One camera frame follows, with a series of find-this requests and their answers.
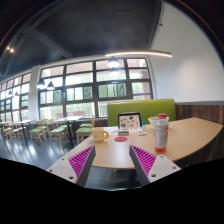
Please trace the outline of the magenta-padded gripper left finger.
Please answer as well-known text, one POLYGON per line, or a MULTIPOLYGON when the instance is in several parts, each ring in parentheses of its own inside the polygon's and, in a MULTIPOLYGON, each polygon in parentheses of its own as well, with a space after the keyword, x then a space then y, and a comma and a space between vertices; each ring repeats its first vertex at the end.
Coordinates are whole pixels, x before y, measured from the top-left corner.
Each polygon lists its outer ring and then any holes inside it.
POLYGON ((70 158, 59 159, 48 172, 84 187, 95 156, 95 147, 90 146, 70 158))

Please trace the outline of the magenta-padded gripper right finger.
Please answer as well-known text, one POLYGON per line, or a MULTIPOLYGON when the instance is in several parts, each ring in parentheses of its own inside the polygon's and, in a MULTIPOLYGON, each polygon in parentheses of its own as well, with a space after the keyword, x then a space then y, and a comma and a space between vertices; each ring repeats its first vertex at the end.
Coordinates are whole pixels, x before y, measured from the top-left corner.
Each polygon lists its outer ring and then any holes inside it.
POLYGON ((142 186, 180 170, 180 167, 165 155, 155 156, 134 145, 129 146, 129 155, 142 186))

